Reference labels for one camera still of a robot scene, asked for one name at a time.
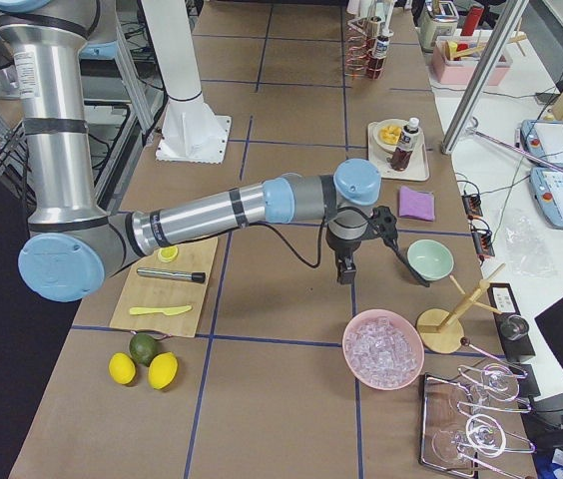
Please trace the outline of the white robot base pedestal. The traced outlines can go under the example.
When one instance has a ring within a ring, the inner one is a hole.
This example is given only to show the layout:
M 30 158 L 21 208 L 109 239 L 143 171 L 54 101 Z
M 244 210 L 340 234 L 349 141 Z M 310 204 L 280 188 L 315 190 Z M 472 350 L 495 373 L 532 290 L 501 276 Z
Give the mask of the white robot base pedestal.
M 168 97 L 157 158 L 219 164 L 232 119 L 204 99 L 186 3 L 145 1 L 143 9 Z

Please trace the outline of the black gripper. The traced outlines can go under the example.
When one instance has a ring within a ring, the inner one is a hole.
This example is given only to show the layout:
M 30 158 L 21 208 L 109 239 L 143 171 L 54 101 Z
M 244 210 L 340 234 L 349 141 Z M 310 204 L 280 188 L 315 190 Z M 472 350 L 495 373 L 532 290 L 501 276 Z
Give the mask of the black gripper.
M 353 284 L 356 276 L 353 255 L 360 247 L 361 241 L 359 239 L 342 239 L 333 232 L 327 232 L 326 243 L 334 253 L 337 282 L 339 284 Z

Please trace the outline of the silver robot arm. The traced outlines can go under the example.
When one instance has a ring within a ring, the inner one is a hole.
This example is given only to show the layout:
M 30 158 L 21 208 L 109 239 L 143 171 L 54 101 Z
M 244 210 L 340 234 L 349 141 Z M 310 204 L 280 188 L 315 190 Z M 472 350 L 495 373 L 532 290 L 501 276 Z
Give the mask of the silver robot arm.
M 319 221 L 335 248 L 363 239 L 381 184 L 365 159 L 346 160 L 330 175 L 285 174 L 195 198 L 176 181 L 172 205 L 154 185 L 157 197 L 143 210 L 101 208 L 80 56 L 116 27 L 111 1 L 0 1 L 0 37 L 13 52 L 36 198 L 17 259 L 31 290 L 53 301 L 79 300 L 161 247 L 249 226 Z

